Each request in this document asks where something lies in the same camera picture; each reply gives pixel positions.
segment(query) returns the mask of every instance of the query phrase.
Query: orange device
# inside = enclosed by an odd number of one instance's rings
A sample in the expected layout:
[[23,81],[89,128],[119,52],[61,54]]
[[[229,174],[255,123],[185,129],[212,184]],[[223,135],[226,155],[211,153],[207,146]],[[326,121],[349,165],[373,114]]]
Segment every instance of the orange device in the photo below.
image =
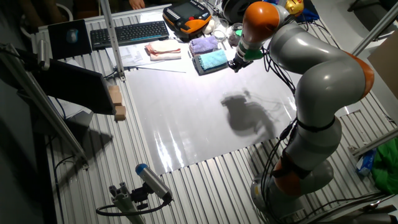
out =
[[209,23],[210,11],[194,0],[163,9],[164,20],[186,34],[192,34]]

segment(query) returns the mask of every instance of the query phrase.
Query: green bag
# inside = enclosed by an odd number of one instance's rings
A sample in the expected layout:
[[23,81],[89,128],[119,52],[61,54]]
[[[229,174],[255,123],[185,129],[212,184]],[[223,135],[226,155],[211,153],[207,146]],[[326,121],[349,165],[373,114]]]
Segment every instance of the green bag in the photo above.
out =
[[372,175],[376,187],[390,194],[398,194],[398,138],[378,147]]

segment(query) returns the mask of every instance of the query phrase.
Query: mouse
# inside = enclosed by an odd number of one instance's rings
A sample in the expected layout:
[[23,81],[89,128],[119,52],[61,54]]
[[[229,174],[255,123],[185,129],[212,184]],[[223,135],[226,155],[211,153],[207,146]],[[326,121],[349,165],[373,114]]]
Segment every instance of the mouse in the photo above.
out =
[[67,42],[69,44],[74,44],[77,42],[77,33],[79,33],[76,29],[70,29],[67,32]]

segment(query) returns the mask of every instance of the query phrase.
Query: wooden block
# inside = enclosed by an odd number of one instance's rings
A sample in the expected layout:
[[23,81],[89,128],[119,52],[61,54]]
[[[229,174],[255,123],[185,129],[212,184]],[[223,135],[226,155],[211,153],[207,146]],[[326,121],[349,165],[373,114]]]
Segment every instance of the wooden block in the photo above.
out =
[[124,121],[126,119],[126,107],[125,106],[115,106],[116,114],[114,118],[116,121]]
[[120,92],[109,92],[112,98],[112,102],[115,106],[122,105],[122,94]]
[[109,90],[109,93],[119,93],[120,92],[119,86],[117,86],[117,85],[109,86],[108,90]]

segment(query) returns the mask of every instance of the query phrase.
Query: person's hand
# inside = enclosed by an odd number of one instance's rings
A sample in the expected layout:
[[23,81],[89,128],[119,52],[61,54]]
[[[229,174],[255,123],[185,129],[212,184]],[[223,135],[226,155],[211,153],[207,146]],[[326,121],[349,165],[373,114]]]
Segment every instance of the person's hand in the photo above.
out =
[[145,8],[144,0],[129,0],[133,10]]

